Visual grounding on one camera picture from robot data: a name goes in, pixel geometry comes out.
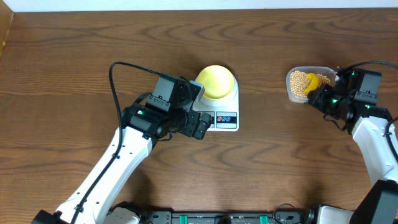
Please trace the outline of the yellow measuring scoop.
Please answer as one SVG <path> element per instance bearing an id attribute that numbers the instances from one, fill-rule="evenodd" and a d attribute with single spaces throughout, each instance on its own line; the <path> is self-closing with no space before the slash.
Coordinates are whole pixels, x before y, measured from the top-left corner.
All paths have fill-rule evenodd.
<path id="1" fill-rule="evenodd" d="M 314 73 L 308 73 L 307 78 L 310 81 L 306 89 L 303 90 L 304 93 L 309 93 L 310 91 L 316 90 L 319 84 L 319 78 Z"/>

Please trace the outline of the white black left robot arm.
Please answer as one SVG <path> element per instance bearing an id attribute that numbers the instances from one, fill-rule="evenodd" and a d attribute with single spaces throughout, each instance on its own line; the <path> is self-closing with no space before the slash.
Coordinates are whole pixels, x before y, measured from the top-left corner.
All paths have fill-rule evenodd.
<path id="1" fill-rule="evenodd" d="M 98 163 L 55 213 L 41 210 L 33 223 L 139 223 L 141 216 L 111 206 L 132 172 L 159 141 L 173 133 L 203 139 L 211 116 L 193 110 L 205 88 L 161 74 L 154 91 L 141 95 L 119 114 L 119 128 Z"/>

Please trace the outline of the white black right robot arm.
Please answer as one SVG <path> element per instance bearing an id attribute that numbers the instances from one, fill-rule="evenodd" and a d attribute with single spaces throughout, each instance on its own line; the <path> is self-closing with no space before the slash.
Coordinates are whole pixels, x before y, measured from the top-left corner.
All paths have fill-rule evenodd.
<path id="1" fill-rule="evenodd" d="M 324 84 L 308 94 L 308 104 L 342 119 L 343 130 L 358 145 L 372 188 L 355 211 L 319 206 L 317 223 L 394 223 L 397 215 L 397 138 L 395 119 L 377 107 L 381 74 L 351 68 L 337 73 L 338 81 Z"/>

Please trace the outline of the yellow plastic bowl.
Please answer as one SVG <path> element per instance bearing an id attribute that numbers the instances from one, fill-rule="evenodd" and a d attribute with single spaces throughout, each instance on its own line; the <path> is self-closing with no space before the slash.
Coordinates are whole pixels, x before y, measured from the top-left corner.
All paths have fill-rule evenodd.
<path id="1" fill-rule="evenodd" d="M 214 100 L 226 97 L 234 87 L 233 74 L 220 65 L 211 65 L 204 68 L 198 74 L 197 82 L 204 86 L 204 96 Z"/>

